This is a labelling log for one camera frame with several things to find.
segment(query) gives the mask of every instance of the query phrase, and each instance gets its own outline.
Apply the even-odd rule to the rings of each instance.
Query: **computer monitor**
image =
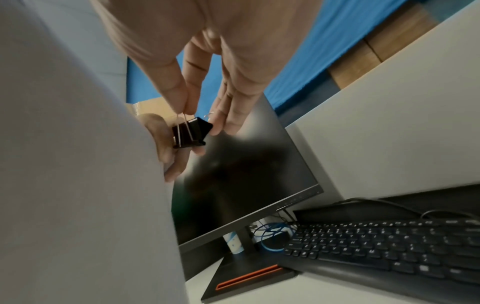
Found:
[[[173,187],[181,252],[323,192],[265,96],[235,136],[205,142]]]

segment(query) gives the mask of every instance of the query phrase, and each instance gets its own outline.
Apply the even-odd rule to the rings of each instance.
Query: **blue fabric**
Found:
[[[282,72],[265,90],[277,108],[367,35],[406,0],[325,0],[309,35]],[[183,53],[177,56],[182,65]],[[210,110],[222,81],[222,62],[214,55],[203,82],[197,115]],[[127,102],[160,96],[131,61],[127,73]]]

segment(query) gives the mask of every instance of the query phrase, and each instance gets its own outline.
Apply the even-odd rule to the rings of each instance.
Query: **binder clip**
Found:
[[[213,125],[199,117],[187,121],[185,114],[183,115],[185,122],[178,123],[172,127],[173,139],[175,140],[175,149],[204,146],[206,143],[204,138],[212,129]]]

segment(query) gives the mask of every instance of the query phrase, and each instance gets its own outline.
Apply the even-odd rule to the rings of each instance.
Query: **black keyboard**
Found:
[[[301,225],[281,266],[438,303],[480,303],[480,222]]]

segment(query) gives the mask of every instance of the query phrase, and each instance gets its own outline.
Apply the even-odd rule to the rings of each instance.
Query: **space bar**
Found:
[[[376,269],[389,269],[389,263],[381,259],[373,259],[366,257],[357,257],[351,255],[333,255],[333,254],[319,254],[318,258],[322,261],[336,262],[342,264],[349,264],[361,267],[376,268]]]

